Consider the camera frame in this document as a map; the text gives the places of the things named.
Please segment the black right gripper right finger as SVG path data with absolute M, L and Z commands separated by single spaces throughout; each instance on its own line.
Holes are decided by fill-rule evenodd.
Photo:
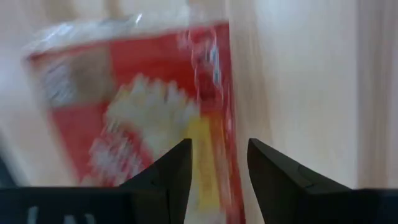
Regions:
M 248 141 L 248 170 L 266 224 L 301 224 L 303 199 L 351 190 L 255 138 Z

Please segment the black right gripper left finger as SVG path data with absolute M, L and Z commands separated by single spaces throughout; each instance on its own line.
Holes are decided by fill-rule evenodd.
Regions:
M 192 140 L 183 139 L 120 188 L 127 193 L 120 224 L 184 224 L 192 183 Z

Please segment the red popcorn bag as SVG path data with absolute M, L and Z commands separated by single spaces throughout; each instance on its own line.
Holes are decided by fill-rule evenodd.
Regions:
M 25 56 L 75 180 L 117 186 L 185 138 L 188 224 L 245 224 L 227 21 L 66 22 Z

